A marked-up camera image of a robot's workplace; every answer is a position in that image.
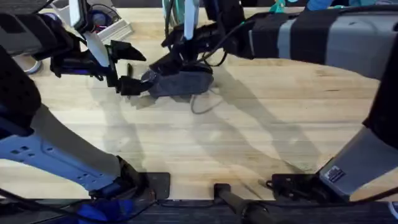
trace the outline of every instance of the wire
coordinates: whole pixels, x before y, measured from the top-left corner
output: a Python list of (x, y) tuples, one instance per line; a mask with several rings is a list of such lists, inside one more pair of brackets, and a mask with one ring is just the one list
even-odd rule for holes
[(51, 207), (51, 206), (48, 206), (48, 205), (43, 205), (41, 203), (37, 203), (37, 202), (35, 202), (33, 200), (29, 200), (29, 199), (23, 198), (21, 196), (18, 196), (16, 194), (13, 194), (13, 193), (8, 192), (8, 191), (6, 191), (4, 189), (1, 189), (1, 188), (0, 188), (0, 195), (5, 197), (5, 198), (8, 198), (10, 200), (13, 200), (13, 201), (16, 201), (16, 202), (19, 202), (19, 203), (23, 203), (24, 205), (27, 205), (29, 207), (38, 208), (40, 210), (47, 210), (47, 211), (54, 212), (54, 213), (57, 213), (57, 214), (60, 214), (60, 215), (67, 215), (69, 217), (74, 217), (74, 218), (78, 218), (80, 220), (84, 220), (86, 222), (93, 222), (93, 223), (125, 223), (125, 222), (128, 222), (129, 220), (132, 220), (133, 218), (136, 218), (137, 216), (139, 216), (144, 211), (148, 210), (149, 208), (151, 208), (153, 205), (155, 205), (157, 203), (156, 200), (151, 202), (146, 207), (144, 207), (142, 210), (140, 210), (139, 212), (135, 213), (134, 215), (132, 215), (131, 217), (129, 217), (127, 219), (109, 222), (109, 221), (102, 221), (102, 220), (96, 220), (96, 219), (92, 219), (92, 218), (87, 218), (87, 217), (84, 217), (84, 216), (82, 216), (80, 214), (77, 214), (77, 213), (74, 213), (74, 212), (68, 212), (68, 211), (60, 209), (60, 208), (55, 208), (55, 207)]
[(100, 4), (100, 3), (96, 3), (96, 4), (92, 4), (91, 5), (91, 7), (94, 7), (94, 6), (103, 6), (103, 7), (107, 8), (107, 9), (109, 9), (110, 11), (114, 12), (115, 15), (117, 15), (118, 19), (122, 19), (122, 17), (119, 16), (118, 12), (116, 12), (116, 10), (114, 10), (112, 7), (109, 7), (109, 6), (105, 5), (105, 4)]
[[(169, 24), (170, 24), (170, 17), (172, 15), (172, 9), (174, 6), (174, 1), (175, 0), (170, 0), (170, 5), (166, 10), (166, 19), (165, 19), (165, 24), (164, 24), (164, 35), (166, 40), (169, 38)], [(169, 51), (172, 51), (172, 47), (170, 45), (167, 46)]]
[(42, 7), (40, 7), (40, 8), (38, 8), (38, 9), (36, 9), (36, 10), (34, 10), (33, 12), (32, 12), (32, 14), (37, 14), (37, 13), (39, 13), (42, 9), (44, 9), (45, 7), (47, 7), (47, 6), (49, 6), (51, 3), (53, 3), (55, 0), (48, 0)]
[(340, 9), (340, 14), (350, 12), (382, 12), (382, 11), (398, 11), (396, 5), (372, 5), (372, 6), (359, 6), (359, 7), (346, 7)]
[(213, 48), (213, 50), (210, 51), (210, 53), (203, 55), (202, 58), (200, 58), (199, 60), (196, 61), (192, 61), (192, 62), (188, 62), (188, 64), (186, 65), (196, 65), (200, 62), (204, 62), (206, 59), (210, 58), (223, 44), (224, 42), (231, 37), (232, 34), (234, 34), (237, 30), (239, 30), (240, 28), (252, 24), (255, 21), (247, 21), (247, 22), (243, 22), (241, 24), (239, 24), (238, 26), (234, 27), (229, 33), (227, 33), (217, 44), (216, 46)]
[(302, 208), (302, 209), (352, 207), (355, 205), (363, 205), (365, 203), (375, 202), (377, 200), (384, 199), (384, 198), (389, 197), (394, 194), (398, 194), (398, 187), (394, 187), (393, 189), (387, 190), (387, 191), (379, 193), (377, 195), (370, 196), (368, 198), (364, 198), (364, 199), (357, 200), (354, 202), (346, 202), (346, 203), (326, 203), (326, 204), (320, 204), (320, 205), (284, 205), (284, 204), (278, 204), (278, 203), (273, 203), (273, 202), (258, 202), (258, 204), (272, 206), (272, 207), (279, 207), (279, 208)]
[(224, 51), (223, 58), (222, 58), (222, 59), (220, 60), (220, 62), (218, 62), (216, 65), (211, 65), (210, 63), (207, 62), (207, 60), (205, 60), (205, 64), (206, 64), (207, 66), (210, 66), (210, 67), (219, 67), (220, 65), (222, 65), (222, 64), (224, 63), (224, 61), (225, 61), (227, 55), (228, 55), (228, 53)]

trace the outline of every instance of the metal bracket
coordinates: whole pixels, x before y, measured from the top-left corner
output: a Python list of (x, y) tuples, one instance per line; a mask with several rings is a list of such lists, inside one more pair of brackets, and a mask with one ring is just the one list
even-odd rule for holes
[(264, 184), (277, 201), (307, 201), (318, 203), (345, 202), (328, 188), (316, 174), (274, 174)]

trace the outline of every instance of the wooden table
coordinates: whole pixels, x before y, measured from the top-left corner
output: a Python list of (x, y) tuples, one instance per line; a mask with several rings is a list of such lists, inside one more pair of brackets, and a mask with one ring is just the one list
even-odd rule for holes
[[(160, 46), (162, 11), (119, 12), (135, 30), (127, 41), (147, 57), (147, 62), (130, 61), (138, 77), (167, 52)], [(200, 18), (206, 18), (204, 11)], [(220, 58), (218, 52), (213, 61)], [(126, 74), (126, 63), (118, 63), (119, 75)], [(213, 184), (219, 182), (231, 184), (244, 198), (272, 199), (258, 180), (321, 168), (361, 127), (378, 84), (337, 68), (231, 55), (214, 71), (211, 91), (191, 104), (184, 97), (129, 100), (95, 78), (59, 79), (49, 71), (48, 60), (32, 78), (62, 123), (139, 171), (170, 172), (170, 198), (179, 199), (212, 198)], [(397, 171), (391, 172), (353, 198), (394, 187), (397, 177)], [(0, 162), (0, 187), (30, 198), (88, 197), (73, 182), (10, 161)]]

